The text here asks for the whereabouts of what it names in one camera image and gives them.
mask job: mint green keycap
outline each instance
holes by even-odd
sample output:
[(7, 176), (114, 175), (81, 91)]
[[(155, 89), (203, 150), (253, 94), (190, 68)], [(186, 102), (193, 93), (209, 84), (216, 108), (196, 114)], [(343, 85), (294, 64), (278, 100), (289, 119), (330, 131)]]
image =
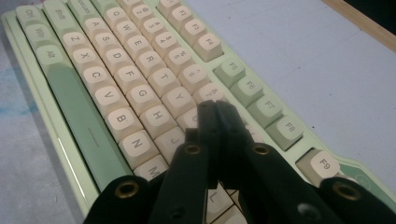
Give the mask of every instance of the mint green keycap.
[(294, 116), (286, 116), (270, 125), (265, 131), (284, 151), (303, 136), (303, 128)]
[(58, 36), (62, 37), (66, 33), (81, 30), (63, 2), (45, 1), (43, 6), (44, 12)]
[(18, 20), (22, 27), (44, 20), (42, 13), (34, 6), (21, 6), (16, 9)]
[(231, 87), (231, 92), (238, 101), (247, 107), (264, 95), (262, 81), (255, 76), (242, 77)]
[(52, 44), (52, 38), (56, 38), (49, 27), (41, 23), (26, 26), (25, 33), (33, 49)]
[(53, 94), (98, 185), (132, 171), (74, 68), (53, 65), (46, 74)]
[(35, 56), (40, 62), (41, 69), (43, 69), (44, 74), (47, 74), (52, 66), (57, 63), (62, 63), (67, 56), (62, 50), (56, 45), (45, 45), (39, 47), (35, 51)]
[(263, 128), (282, 116), (282, 104), (272, 95), (264, 95), (247, 110)]
[(100, 17), (90, 0), (69, 0), (67, 5), (80, 24), (87, 19)]
[(228, 88), (246, 75), (245, 66), (235, 58), (225, 60), (213, 73)]

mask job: keyboard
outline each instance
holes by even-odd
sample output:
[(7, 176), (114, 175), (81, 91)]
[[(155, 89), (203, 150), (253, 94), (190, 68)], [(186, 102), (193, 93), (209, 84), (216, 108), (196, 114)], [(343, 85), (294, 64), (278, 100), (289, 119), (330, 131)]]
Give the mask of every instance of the keyboard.
[[(47, 0), (2, 23), (83, 214), (113, 179), (166, 171), (205, 100), (235, 105), (305, 181), (351, 178), (396, 211), (370, 171), (324, 146), (183, 1)], [(244, 223), (237, 197), (211, 189), (207, 223)]]

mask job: green spacebar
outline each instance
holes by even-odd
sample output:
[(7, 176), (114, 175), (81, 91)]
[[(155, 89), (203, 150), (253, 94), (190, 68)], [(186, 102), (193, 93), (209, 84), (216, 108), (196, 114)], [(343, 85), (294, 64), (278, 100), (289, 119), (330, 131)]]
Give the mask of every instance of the green spacebar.
[(74, 68), (54, 65), (46, 77), (99, 190), (117, 177), (131, 175)]

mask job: metal grommet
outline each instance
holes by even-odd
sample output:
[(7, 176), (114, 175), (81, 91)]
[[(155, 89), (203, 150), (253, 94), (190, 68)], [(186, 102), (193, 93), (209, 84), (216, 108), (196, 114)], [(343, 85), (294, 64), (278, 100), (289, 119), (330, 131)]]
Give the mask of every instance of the metal grommet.
[(321, 213), (320, 211), (312, 204), (309, 203), (299, 203), (297, 205), (297, 210), (302, 217), (310, 221), (320, 221)]
[(350, 201), (357, 201), (361, 198), (361, 193), (357, 189), (339, 181), (332, 185), (332, 190), (339, 196)]
[(131, 198), (139, 191), (139, 185), (133, 180), (124, 181), (119, 183), (114, 194), (121, 198)]
[(263, 146), (253, 146), (253, 151), (262, 156), (265, 156), (268, 153), (270, 153), (270, 149)]
[(184, 147), (184, 150), (191, 155), (196, 155), (201, 152), (201, 148), (194, 145), (186, 146)]

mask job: wooden edge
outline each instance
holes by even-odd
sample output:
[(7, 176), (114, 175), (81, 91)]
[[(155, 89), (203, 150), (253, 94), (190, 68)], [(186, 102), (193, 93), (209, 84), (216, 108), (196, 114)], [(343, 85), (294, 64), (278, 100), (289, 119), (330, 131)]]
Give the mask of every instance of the wooden edge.
[(343, 0), (322, 0), (329, 7), (343, 15), (349, 21), (360, 27), (364, 32), (374, 37), (387, 48), (396, 53), (396, 35), (371, 20), (356, 8)]

